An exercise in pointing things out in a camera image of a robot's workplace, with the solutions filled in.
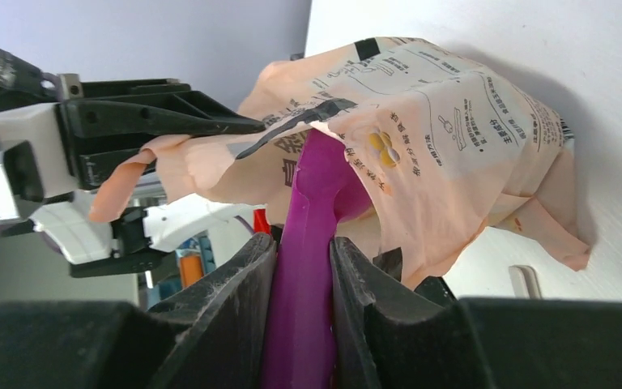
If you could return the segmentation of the purple litter scoop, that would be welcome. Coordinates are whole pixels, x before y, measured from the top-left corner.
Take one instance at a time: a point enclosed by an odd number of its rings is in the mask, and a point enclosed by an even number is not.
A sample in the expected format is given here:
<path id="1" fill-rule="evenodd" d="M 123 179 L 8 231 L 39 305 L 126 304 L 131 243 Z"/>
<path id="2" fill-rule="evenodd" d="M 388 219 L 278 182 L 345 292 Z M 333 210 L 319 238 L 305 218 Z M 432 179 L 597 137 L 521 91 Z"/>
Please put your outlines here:
<path id="1" fill-rule="evenodd" d="M 337 139 L 311 130 L 296 164 L 271 285 L 262 388 L 328 388 L 336 358 L 330 243 L 369 195 Z"/>

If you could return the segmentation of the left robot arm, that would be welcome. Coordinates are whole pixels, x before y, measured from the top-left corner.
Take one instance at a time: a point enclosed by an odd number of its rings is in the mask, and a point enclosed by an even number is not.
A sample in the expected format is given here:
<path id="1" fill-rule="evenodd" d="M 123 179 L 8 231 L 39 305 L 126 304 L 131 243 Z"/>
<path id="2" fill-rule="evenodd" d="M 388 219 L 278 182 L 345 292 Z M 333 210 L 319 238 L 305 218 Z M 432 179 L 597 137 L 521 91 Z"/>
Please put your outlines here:
<path id="1" fill-rule="evenodd" d="M 249 135 L 264 125 L 177 79 L 83 82 L 0 49 L 0 236 L 38 232 L 74 278 L 142 273 L 207 229 L 215 205 L 166 206 L 142 167 L 117 220 L 95 223 L 92 197 L 113 170 L 160 135 Z"/>

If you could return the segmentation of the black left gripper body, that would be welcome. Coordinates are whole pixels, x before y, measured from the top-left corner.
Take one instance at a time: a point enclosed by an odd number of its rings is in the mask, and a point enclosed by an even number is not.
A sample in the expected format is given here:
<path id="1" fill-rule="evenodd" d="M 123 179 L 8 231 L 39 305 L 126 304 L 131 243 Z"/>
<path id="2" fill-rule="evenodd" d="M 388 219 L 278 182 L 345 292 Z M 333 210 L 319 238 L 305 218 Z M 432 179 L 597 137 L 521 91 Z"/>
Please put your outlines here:
<path id="1" fill-rule="evenodd" d="M 192 92 L 176 79 L 82 82 L 56 108 L 69 171 L 82 190 L 96 190 L 179 115 L 177 98 Z"/>

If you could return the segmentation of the beige cat litter bag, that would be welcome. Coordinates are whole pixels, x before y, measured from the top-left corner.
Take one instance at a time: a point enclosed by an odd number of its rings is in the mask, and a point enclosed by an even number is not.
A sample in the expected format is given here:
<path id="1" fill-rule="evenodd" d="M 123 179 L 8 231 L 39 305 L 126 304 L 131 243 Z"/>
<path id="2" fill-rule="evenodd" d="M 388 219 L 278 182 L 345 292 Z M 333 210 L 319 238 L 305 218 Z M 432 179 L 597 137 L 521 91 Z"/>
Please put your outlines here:
<path id="1" fill-rule="evenodd" d="M 486 227 L 537 241 L 579 271 L 573 133 L 560 115 L 490 68 L 423 39 L 377 37 L 297 61 L 274 62 L 238 112 L 251 135 L 191 138 L 162 126 L 120 163 L 92 203 L 116 220 L 149 164 L 169 202 L 200 195 L 288 214 L 306 139 L 344 146 L 372 206 L 339 231 L 368 257 L 398 248 L 402 282 L 444 275 Z"/>

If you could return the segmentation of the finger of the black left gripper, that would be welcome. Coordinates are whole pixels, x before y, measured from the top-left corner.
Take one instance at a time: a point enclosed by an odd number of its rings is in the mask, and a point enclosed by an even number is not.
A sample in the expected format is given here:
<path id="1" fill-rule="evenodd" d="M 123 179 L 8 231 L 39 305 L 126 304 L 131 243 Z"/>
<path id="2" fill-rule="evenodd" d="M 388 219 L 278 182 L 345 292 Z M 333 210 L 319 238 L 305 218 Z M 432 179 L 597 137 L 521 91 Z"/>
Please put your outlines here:
<path id="1" fill-rule="evenodd" d="M 61 103 L 78 137 L 111 135 L 248 135 L 265 125 L 199 91 L 83 98 Z"/>
<path id="2" fill-rule="evenodd" d="M 139 148 L 129 148 L 110 152 L 79 154 L 77 156 L 77 178 L 82 190 L 99 188 L 113 173 L 115 168 L 139 153 Z"/>

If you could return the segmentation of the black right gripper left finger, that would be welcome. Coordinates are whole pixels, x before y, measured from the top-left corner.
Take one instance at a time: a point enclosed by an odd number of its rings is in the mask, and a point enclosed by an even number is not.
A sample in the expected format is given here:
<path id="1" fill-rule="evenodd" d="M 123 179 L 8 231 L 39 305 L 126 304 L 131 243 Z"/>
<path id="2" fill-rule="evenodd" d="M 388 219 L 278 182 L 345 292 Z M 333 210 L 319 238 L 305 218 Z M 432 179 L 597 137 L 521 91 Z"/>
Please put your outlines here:
<path id="1" fill-rule="evenodd" d="M 147 311 L 124 301 L 0 303 L 0 388 L 255 388 L 276 261 L 254 235 Z"/>

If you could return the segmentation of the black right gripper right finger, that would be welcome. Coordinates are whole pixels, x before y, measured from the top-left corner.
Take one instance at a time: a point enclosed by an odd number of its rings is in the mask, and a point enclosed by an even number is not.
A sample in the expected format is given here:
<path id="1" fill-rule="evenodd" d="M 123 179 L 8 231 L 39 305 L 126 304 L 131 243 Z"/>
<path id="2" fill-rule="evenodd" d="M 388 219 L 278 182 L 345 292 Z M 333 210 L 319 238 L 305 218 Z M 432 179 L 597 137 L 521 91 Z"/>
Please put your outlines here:
<path id="1" fill-rule="evenodd" d="M 447 307 L 330 246 L 341 388 L 622 388 L 622 303 L 463 298 Z"/>

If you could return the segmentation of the white bag clip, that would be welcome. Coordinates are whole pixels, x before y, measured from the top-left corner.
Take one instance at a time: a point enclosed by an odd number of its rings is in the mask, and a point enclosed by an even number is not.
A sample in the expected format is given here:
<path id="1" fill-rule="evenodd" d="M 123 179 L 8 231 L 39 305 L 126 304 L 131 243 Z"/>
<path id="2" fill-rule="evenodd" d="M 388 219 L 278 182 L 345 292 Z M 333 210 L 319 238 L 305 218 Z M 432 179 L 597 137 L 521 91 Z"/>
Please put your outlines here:
<path id="1" fill-rule="evenodd" d="M 513 265 L 508 268 L 509 278 L 516 298 L 540 300 L 542 293 L 533 267 Z"/>

